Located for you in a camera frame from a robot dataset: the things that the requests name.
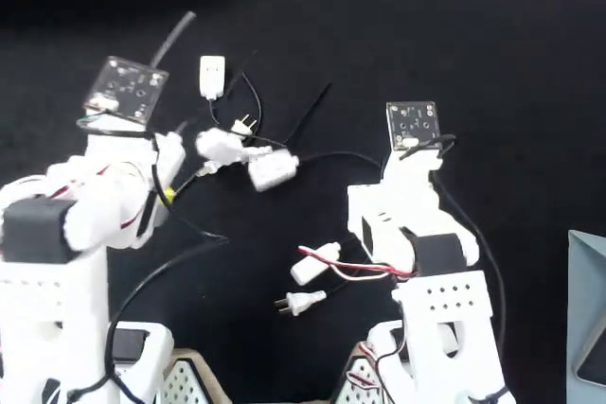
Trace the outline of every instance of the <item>white connector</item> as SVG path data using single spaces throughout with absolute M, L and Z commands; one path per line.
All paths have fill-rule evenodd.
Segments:
M 327 260 L 339 260 L 341 245 L 337 242 L 321 246 L 315 253 Z M 328 264 L 308 255 L 291 267 L 291 275 L 299 286 L 305 286 L 329 268 Z
M 260 156 L 248 165 L 248 175 L 257 191 L 265 191 L 296 175 L 299 159 L 287 149 Z
M 229 166 L 238 162 L 244 154 L 242 141 L 236 134 L 211 128 L 196 137 L 196 150 L 207 160 L 219 166 Z
M 235 128 L 246 128 L 250 131 L 250 126 L 244 123 L 246 118 L 247 116 L 242 120 L 236 120 Z M 208 166 L 200 170 L 204 175 L 214 174 L 223 166 L 230 166 L 234 163 L 248 163 L 252 159 L 272 153 L 273 149 L 269 146 L 245 147 L 242 143 L 244 137 L 241 136 L 244 133 L 240 131 L 237 133 L 211 128 L 198 134 L 196 150 L 198 150 L 200 156 L 209 160 Z
M 200 58 L 200 95 L 209 101 L 223 96 L 225 90 L 225 57 Z
M 298 292 L 286 294 L 286 298 L 276 301 L 276 307 L 280 314 L 293 314 L 298 316 L 307 311 L 311 305 L 315 305 L 322 300 L 326 300 L 326 293 L 323 290 L 318 292 Z
M 231 127 L 231 131 L 241 136 L 241 140 L 245 138 L 243 136 L 250 136 L 253 133 L 253 127 L 257 123 L 257 120 L 253 120 L 249 125 L 246 125 L 249 115 L 245 115 L 243 119 L 237 119 L 234 125 Z

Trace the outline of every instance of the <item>black table surface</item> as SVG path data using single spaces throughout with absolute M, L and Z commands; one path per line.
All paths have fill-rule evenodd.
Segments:
M 459 137 L 442 180 L 486 234 L 507 286 L 504 369 L 521 403 L 565 396 L 567 231 L 606 234 L 606 0 L 0 0 L 0 181 L 81 153 L 74 125 L 108 55 L 148 61 L 187 9 L 198 19 L 161 64 L 159 131 L 198 115 L 183 179 L 210 124 L 198 59 L 247 73 L 265 105 L 261 133 L 282 139 L 327 81 L 332 90 L 294 150 L 387 154 L 385 102 L 432 99 Z M 243 84 L 220 117 L 254 114 Z M 352 285 L 298 318 L 273 301 L 296 290 L 297 244 L 347 232 L 347 185 L 376 182 L 364 162 L 331 158 L 258 194 L 242 168 L 193 186 L 177 208 L 231 237 L 159 280 L 128 311 L 199 350 L 237 402 L 327 397 L 352 345 L 397 315 L 387 282 Z M 198 242 L 174 220 L 140 251 L 112 252 L 111 302 Z M 355 252 L 350 253 L 352 260 Z M 493 305 L 498 300 L 488 270 Z M 335 284 L 323 276 L 310 289 Z

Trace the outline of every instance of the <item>circuit board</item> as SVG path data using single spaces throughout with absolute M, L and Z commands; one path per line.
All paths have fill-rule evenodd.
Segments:
M 406 150 L 439 136 L 436 104 L 433 101 L 387 103 L 387 124 L 392 150 Z M 428 149 L 439 149 L 435 144 Z
M 166 71 L 109 57 L 84 101 L 84 108 L 110 111 L 147 125 L 168 78 Z

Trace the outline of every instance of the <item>yellow connector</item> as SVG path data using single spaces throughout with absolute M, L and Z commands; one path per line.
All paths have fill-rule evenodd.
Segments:
M 174 201 L 174 189 L 172 189 L 172 186 L 169 186 L 167 189 L 164 190 L 164 195 L 166 196 L 167 201 L 169 201 L 170 203 Z

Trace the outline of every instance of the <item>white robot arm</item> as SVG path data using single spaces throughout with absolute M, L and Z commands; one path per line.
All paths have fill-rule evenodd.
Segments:
M 186 156 L 178 134 L 146 133 L 145 122 L 136 121 L 149 115 L 154 100 L 137 99 L 136 111 L 128 115 L 133 99 L 118 92 L 132 87 L 132 93 L 144 88 L 153 93 L 168 75 L 116 58 L 104 71 L 110 78 L 101 78 L 105 85 L 94 90 L 85 103 L 87 116 L 79 121 L 89 133 L 86 152 L 0 190 L 3 403 L 39 404 L 48 378 L 60 381 L 59 402 L 64 403 L 67 392 L 106 376 L 106 248 L 140 248 L 150 239 L 166 217 L 158 192 L 169 199 L 166 191 Z M 114 84 L 118 77 L 124 79 Z M 152 403 L 172 336 L 158 324 L 120 323 L 118 328 L 148 333 L 139 361 L 121 380 L 141 402 Z M 131 401 L 111 380 L 78 399 L 83 404 Z
M 441 166 L 445 137 L 439 136 L 436 107 L 388 103 L 387 119 L 392 152 L 382 180 L 348 188 L 348 229 L 370 260 L 413 276 L 392 293 L 402 320 L 375 326 L 365 344 L 386 390 L 383 403 L 512 404 L 490 325 L 486 279 L 468 269 L 479 257 L 475 236 L 439 209 L 429 180 Z M 402 324 L 405 344 L 397 349 L 392 330 Z M 360 392 L 350 385 L 337 404 Z

